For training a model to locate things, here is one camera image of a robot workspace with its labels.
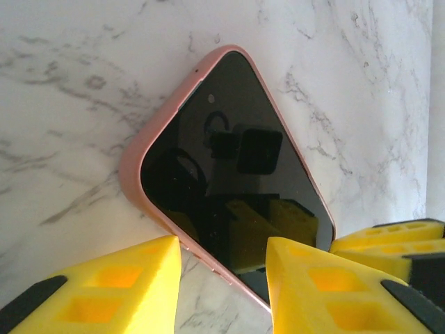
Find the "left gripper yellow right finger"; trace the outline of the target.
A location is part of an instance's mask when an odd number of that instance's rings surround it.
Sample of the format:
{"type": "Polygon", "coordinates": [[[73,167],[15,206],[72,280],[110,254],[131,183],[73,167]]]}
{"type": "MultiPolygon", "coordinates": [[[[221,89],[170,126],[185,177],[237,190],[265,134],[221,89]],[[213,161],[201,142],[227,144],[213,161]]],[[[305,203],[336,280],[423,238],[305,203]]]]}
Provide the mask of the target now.
{"type": "Polygon", "coordinates": [[[266,277],[274,333],[443,333],[444,311],[401,279],[284,237],[266,277]]]}

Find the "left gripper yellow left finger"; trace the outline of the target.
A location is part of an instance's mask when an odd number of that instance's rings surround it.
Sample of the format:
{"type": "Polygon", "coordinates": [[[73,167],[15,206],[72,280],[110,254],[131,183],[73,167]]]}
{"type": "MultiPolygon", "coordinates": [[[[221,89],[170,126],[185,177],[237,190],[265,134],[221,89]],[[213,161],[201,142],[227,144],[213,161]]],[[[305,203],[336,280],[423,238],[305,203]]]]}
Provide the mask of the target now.
{"type": "Polygon", "coordinates": [[[65,268],[1,309],[2,333],[173,333],[181,277],[176,236],[65,268]]]}

